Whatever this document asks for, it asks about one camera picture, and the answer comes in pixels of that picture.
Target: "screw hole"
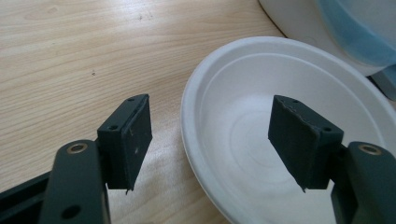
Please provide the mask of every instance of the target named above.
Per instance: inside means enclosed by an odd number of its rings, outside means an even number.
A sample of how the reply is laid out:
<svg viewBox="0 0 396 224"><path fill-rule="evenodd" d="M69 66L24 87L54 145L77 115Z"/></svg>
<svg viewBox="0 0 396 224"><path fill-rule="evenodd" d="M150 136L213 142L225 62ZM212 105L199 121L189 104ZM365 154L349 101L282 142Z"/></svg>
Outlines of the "screw hole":
<svg viewBox="0 0 396 224"><path fill-rule="evenodd" d="M70 146L66 151L69 154L76 154L84 151L85 149L87 149L87 147L88 145L85 143L76 143L73 146Z"/></svg>
<svg viewBox="0 0 396 224"><path fill-rule="evenodd" d="M117 126L117 125L111 125L110 127L108 127L108 129L111 131L117 130L118 128L119 128L119 126Z"/></svg>
<svg viewBox="0 0 396 224"><path fill-rule="evenodd" d="M367 154L373 156L379 156L382 154L381 149L378 147L370 146L370 145L359 145L359 149Z"/></svg>
<svg viewBox="0 0 396 224"><path fill-rule="evenodd" d="M71 219L76 217L81 211L81 207L78 205L72 205L62 212L62 219Z"/></svg>

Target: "light wooden tabletop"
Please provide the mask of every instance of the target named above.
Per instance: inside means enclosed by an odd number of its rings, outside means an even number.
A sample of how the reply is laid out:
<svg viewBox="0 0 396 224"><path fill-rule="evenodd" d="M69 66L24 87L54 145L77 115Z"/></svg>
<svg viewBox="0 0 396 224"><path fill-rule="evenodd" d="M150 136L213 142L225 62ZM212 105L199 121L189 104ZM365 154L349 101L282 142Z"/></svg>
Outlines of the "light wooden tabletop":
<svg viewBox="0 0 396 224"><path fill-rule="evenodd" d="M148 93L153 140L134 191L109 192L113 223L226 223L187 160L180 101L206 55L255 35L282 36L257 0L0 1L0 191Z"/></svg>

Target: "wood grain surface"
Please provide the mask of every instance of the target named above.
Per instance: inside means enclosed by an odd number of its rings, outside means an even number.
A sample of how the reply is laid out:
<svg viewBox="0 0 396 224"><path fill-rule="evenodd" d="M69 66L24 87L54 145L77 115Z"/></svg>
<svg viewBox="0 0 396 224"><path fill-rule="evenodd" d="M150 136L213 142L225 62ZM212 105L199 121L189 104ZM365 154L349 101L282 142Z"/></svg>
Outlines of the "wood grain surface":
<svg viewBox="0 0 396 224"><path fill-rule="evenodd" d="M153 141L135 190L109 192L113 223L226 223L186 158L180 101L206 55L254 35L281 35L257 0L0 1L0 191L148 93Z"/></svg>

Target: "white plastic bowl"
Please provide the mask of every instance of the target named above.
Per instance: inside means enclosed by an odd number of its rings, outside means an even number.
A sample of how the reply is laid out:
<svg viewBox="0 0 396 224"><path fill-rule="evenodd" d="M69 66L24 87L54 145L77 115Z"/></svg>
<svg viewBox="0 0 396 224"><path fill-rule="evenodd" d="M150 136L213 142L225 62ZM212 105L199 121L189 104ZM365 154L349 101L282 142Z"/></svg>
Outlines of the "white plastic bowl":
<svg viewBox="0 0 396 224"><path fill-rule="evenodd" d="M396 154L396 114L355 69L280 37L234 41L207 56L183 94L184 146L205 192L233 223L335 223L330 192L303 193L267 138L275 94Z"/></svg>

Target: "small screw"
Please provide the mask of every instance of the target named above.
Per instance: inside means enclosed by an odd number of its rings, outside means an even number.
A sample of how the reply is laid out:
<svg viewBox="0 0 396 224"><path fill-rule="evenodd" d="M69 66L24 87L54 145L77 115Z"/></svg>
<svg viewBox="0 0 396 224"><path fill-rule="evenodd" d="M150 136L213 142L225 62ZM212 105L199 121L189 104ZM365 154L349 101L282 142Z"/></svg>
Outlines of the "small screw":
<svg viewBox="0 0 396 224"><path fill-rule="evenodd" d="M85 143L75 143L74 145L67 148L67 153L77 154L87 149L87 147L88 145Z"/></svg>

